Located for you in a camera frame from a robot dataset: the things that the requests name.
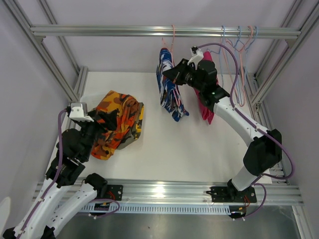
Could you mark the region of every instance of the red wire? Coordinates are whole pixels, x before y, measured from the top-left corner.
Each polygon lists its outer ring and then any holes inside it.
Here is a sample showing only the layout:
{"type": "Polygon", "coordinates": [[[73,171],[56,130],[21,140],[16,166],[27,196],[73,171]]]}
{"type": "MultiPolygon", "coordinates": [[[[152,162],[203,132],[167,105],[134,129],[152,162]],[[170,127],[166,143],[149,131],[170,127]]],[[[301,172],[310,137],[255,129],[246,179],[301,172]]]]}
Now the red wire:
{"type": "Polygon", "coordinates": [[[244,208],[246,209],[246,197],[244,197],[244,208]]]}
{"type": "Polygon", "coordinates": [[[246,206],[246,208],[249,207],[249,206],[250,206],[250,201],[249,201],[249,199],[248,199],[247,196],[244,197],[244,201],[245,201],[245,202],[246,202],[246,201],[248,202],[248,206],[246,206]]]}
{"type": "Polygon", "coordinates": [[[115,200],[115,196],[114,196],[114,194],[113,194],[111,191],[108,192],[108,194],[111,195],[111,197],[113,198],[113,200],[115,200]]]}

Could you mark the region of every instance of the metal plate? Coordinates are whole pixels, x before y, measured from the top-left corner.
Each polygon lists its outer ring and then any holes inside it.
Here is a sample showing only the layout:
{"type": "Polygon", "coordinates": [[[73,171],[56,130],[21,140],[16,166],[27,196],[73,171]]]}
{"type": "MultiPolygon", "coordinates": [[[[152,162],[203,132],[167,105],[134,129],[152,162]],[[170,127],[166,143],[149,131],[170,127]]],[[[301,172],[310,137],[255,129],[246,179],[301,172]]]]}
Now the metal plate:
{"type": "Polygon", "coordinates": [[[123,185],[115,185],[115,184],[109,184],[107,187],[107,192],[112,192],[113,195],[115,196],[116,201],[121,201],[122,200],[122,194],[123,194],[123,185]]]}
{"type": "MultiPolygon", "coordinates": [[[[235,200],[231,199],[227,195],[227,187],[211,187],[207,194],[211,195],[213,203],[245,203],[244,197],[237,198],[235,200]]],[[[253,187],[247,188],[247,193],[245,195],[250,203],[257,203],[255,189],[253,187]]]]}
{"type": "MultiPolygon", "coordinates": [[[[66,201],[81,187],[79,178],[71,189],[63,196],[61,201],[66,201]]],[[[128,204],[175,204],[175,205],[207,205],[212,204],[211,196],[206,191],[211,186],[227,186],[226,183],[207,182],[165,182],[146,180],[115,180],[107,179],[109,184],[123,185],[122,201],[128,204]]],[[[38,184],[34,196],[36,197],[42,187],[42,182],[38,184]]],[[[265,184],[267,198],[265,205],[294,205],[304,204],[298,186],[288,186],[285,184],[265,184]]],[[[254,187],[259,205],[264,198],[262,187],[254,187]]],[[[238,205],[238,203],[220,203],[223,205],[238,205]]]]}
{"type": "Polygon", "coordinates": [[[300,236],[291,207],[274,206],[264,207],[246,221],[235,222],[228,216],[200,214],[115,213],[97,220],[78,216],[57,236],[57,239],[91,238],[300,239],[300,236]]]}

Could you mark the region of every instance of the hanging rod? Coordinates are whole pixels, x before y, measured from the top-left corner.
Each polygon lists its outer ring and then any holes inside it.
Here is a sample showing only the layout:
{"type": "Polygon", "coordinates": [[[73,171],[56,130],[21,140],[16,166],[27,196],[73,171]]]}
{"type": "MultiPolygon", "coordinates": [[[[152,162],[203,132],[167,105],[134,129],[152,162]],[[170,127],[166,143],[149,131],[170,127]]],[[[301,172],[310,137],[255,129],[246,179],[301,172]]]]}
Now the hanging rod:
{"type": "MultiPolygon", "coordinates": [[[[169,36],[173,37],[171,26],[107,26],[107,25],[34,25],[31,31],[35,36],[169,36]]],[[[295,40],[300,35],[296,28],[260,27],[257,38],[295,40]]],[[[226,27],[225,37],[237,38],[237,27],[226,27]]],[[[241,28],[241,38],[248,38],[251,30],[241,28]]],[[[222,27],[175,27],[176,37],[223,37],[222,27]]]]}

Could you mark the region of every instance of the white table surface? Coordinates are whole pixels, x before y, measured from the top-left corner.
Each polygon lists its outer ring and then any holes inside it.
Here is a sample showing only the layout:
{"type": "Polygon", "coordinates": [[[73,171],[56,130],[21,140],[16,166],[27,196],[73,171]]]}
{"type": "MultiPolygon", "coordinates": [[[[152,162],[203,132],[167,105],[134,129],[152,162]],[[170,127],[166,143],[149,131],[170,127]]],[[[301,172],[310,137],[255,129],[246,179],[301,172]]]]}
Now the white table surface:
{"type": "MultiPolygon", "coordinates": [[[[224,76],[224,88],[230,91],[230,87],[230,78],[224,76]]],[[[141,137],[107,161],[91,156],[80,177],[94,172],[131,180],[227,182],[234,177],[243,166],[244,141],[216,115],[211,125],[203,121],[193,89],[179,89],[190,115],[175,122],[160,106],[155,73],[89,72],[84,96],[114,90],[143,102],[145,111],[141,137]]],[[[248,106],[244,111],[250,114],[248,106]]]]}

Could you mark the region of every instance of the aluminum frame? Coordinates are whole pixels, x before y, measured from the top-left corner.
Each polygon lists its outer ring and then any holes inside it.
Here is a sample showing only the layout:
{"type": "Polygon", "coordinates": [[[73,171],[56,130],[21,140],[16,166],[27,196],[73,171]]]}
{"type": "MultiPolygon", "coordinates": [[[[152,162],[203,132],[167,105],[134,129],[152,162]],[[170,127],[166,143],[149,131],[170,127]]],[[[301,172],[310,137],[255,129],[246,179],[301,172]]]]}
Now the aluminum frame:
{"type": "MultiPolygon", "coordinates": [[[[57,24],[55,17],[47,3],[46,0],[38,0],[40,7],[42,8],[42,11],[46,17],[46,19],[51,23],[51,24],[57,24]]],[[[57,37],[61,47],[63,48],[63,51],[65,52],[69,62],[71,63],[74,71],[76,72],[76,74],[78,75],[80,73],[80,67],[77,64],[75,57],[68,45],[68,43],[66,42],[65,38],[63,36],[58,36],[57,37]]]]}
{"type": "MultiPolygon", "coordinates": [[[[283,23],[281,24],[281,27],[290,27],[291,22],[295,19],[297,12],[299,11],[302,3],[305,0],[295,0],[294,3],[292,4],[290,10],[288,11],[283,23]]],[[[280,40],[273,40],[271,45],[269,46],[267,53],[265,57],[263,58],[263,61],[260,63],[256,73],[255,73],[255,78],[258,79],[258,77],[261,75],[264,67],[269,63],[271,60],[272,56],[278,49],[278,46],[280,44],[280,40]]]]}
{"type": "MultiPolygon", "coordinates": [[[[222,27],[180,27],[175,26],[175,37],[223,37],[222,27]]],[[[172,26],[108,26],[108,25],[34,25],[31,31],[35,36],[143,36],[143,37],[173,37],[172,26]]],[[[226,27],[225,37],[249,38],[251,29],[242,27],[226,27]]],[[[296,40],[299,29],[287,27],[261,27],[258,29],[259,39],[289,39],[296,40]]]]}
{"type": "Polygon", "coordinates": [[[21,6],[18,2],[14,0],[2,0],[4,4],[7,6],[8,10],[11,12],[13,17],[16,19],[17,23],[30,40],[31,44],[36,49],[39,56],[42,58],[45,66],[49,69],[52,73],[53,78],[57,81],[57,83],[61,86],[64,93],[66,94],[68,100],[70,101],[77,101],[78,97],[76,96],[75,92],[73,91],[70,84],[66,81],[65,77],[61,73],[60,68],[54,62],[54,59],[50,55],[49,51],[45,48],[45,45],[42,41],[39,41],[36,36],[33,35],[32,31],[30,30],[30,21],[25,16],[23,10],[21,10],[21,6]]]}
{"type": "MultiPolygon", "coordinates": [[[[71,189],[63,196],[66,201],[79,190],[85,178],[78,178],[71,189]]],[[[41,190],[43,182],[38,183],[35,197],[41,190]]],[[[165,182],[148,180],[108,179],[108,184],[123,185],[121,203],[126,204],[165,204],[165,205],[241,205],[240,203],[212,203],[211,196],[206,194],[211,186],[227,186],[227,183],[209,182],[165,182]]],[[[265,184],[267,198],[265,205],[303,206],[304,202],[298,186],[265,184]]],[[[255,187],[257,203],[264,198],[262,187],[255,187]]]]}
{"type": "Polygon", "coordinates": [[[271,73],[268,79],[264,80],[260,87],[258,88],[256,94],[252,97],[251,104],[253,106],[261,103],[267,94],[270,92],[274,85],[274,82],[280,77],[285,68],[296,56],[298,51],[301,49],[305,41],[314,31],[315,27],[319,24],[319,1],[316,3],[311,14],[307,18],[303,27],[301,28],[301,34],[298,36],[296,42],[291,48],[284,54],[284,56],[279,61],[278,65],[275,67],[274,71],[271,73]]]}
{"type": "MultiPolygon", "coordinates": [[[[251,73],[246,74],[245,91],[246,91],[248,106],[249,106],[249,110],[250,110],[252,118],[258,123],[260,123],[261,125],[267,127],[268,129],[274,129],[274,125],[269,116],[267,103],[262,102],[258,106],[253,106],[251,104],[251,98],[256,93],[258,88],[259,88],[259,85],[258,85],[258,82],[254,80],[254,76],[251,73]]],[[[276,167],[277,169],[282,170],[285,176],[287,175],[283,161],[279,162],[276,167]]],[[[274,178],[272,178],[272,182],[289,184],[289,180],[278,180],[274,178]]]]}
{"type": "MultiPolygon", "coordinates": [[[[120,209],[117,213],[132,213],[132,214],[184,214],[184,215],[230,215],[231,211],[227,205],[171,205],[171,204],[127,204],[126,202],[119,202],[120,209]]],[[[101,209],[95,210],[95,203],[88,203],[79,213],[107,213],[114,211],[117,205],[110,205],[106,211],[101,209]]]]}
{"type": "Polygon", "coordinates": [[[302,239],[314,239],[312,228],[310,227],[308,215],[302,206],[292,206],[299,233],[302,239]]]}
{"type": "MultiPolygon", "coordinates": [[[[66,82],[64,76],[61,74],[60,69],[55,64],[53,58],[50,56],[47,49],[43,45],[42,41],[39,42],[37,36],[43,37],[46,35],[53,36],[172,36],[172,27],[130,27],[128,26],[62,26],[62,25],[42,25],[31,27],[31,22],[26,17],[23,9],[14,0],[2,0],[7,8],[10,10],[16,21],[24,31],[28,39],[37,50],[44,63],[57,80],[58,84],[62,87],[65,94],[70,101],[77,101],[79,96],[83,94],[85,87],[85,81],[87,77],[88,69],[82,67],[79,72],[79,79],[75,90],[66,82]]],[[[257,102],[261,102],[267,91],[270,89],[271,84],[277,79],[281,71],[286,67],[291,58],[296,54],[298,48],[306,40],[308,35],[312,32],[316,26],[316,20],[318,19],[318,5],[312,12],[312,15],[307,19],[305,25],[302,27],[301,32],[295,28],[260,28],[258,38],[265,39],[285,39],[285,40],[296,40],[296,43],[292,46],[288,56],[285,56],[280,62],[279,66],[275,70],[275,74],[268,79],[268,85],[264,84],[258,89],[257,94],[250,99],[253,102],[253,106],[257,102]]],[[[223,37],[224,30],[214,27],[177,27],[177,37],[223,37]]],[[[226,28],[226,37],[238,37],[240,31],[237,28],[226,28]]],[[[250,35],[248,28],[242,28],[242,38],[247,38],[250,35]]],[[[261,117],[260,112],[255,114],[254,107],[250,107],[253,112],[253,116],[259,118],[260,122],[267,123],[266,117],[261,117]]],[[[282,174],[282,169],[278,165],[278,168],[273,168],[271,173],[282,174]]],[[[76,185],[73,186],[74,190],[80,187],[81,179],[79,179],[76,185]]],[[[133,181],[133,180],[109,180],[109,183],[123,184],[128,191],[125,191],[124,199],[127,203],[143,203],[143,204],[187,204],[187,205],[211,205],[210,196],[205,194],[205,191],[212,185],[224,186],[220,183],[178,183],[178,182],[160,182],[160,181],[133,181]]],[[[303,201],[301,198],[300,191],[297,186],[286,185],[285,182],[282,185],[279,182],[278,185],[267,185],[268,197],[266,205],[292,205],[293,209],[303,212],[303,201]]],[[[256,187],[256,194],[258,197],[259,204],[263,198],[263,190],[256,187]]],[[[304,216],[299,217],[300,229],[303,229],[303,234],[308,236],[311,235],[308,222],[304,216]]]]}

